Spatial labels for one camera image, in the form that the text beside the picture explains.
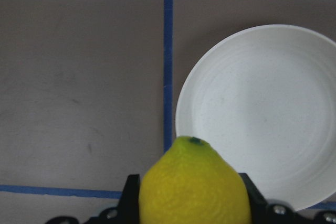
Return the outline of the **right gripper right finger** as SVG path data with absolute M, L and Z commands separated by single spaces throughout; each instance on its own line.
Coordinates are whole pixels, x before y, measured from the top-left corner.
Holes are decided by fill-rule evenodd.
M 288 204 L 282 202 L 268 202 L 256 185 L 246 173 L 240 173 L 247 189 L 252 223 L 335 223 L 335 211 L 322 210 L 317 212 L 312 219 L 306 218 Z

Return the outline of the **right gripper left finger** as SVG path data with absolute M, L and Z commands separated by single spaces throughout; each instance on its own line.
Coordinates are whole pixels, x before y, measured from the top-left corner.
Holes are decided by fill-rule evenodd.
M 127 177 L 118 204 L 90 217 L 84 223 L 140 223 L 139 221 L 140 175 Z

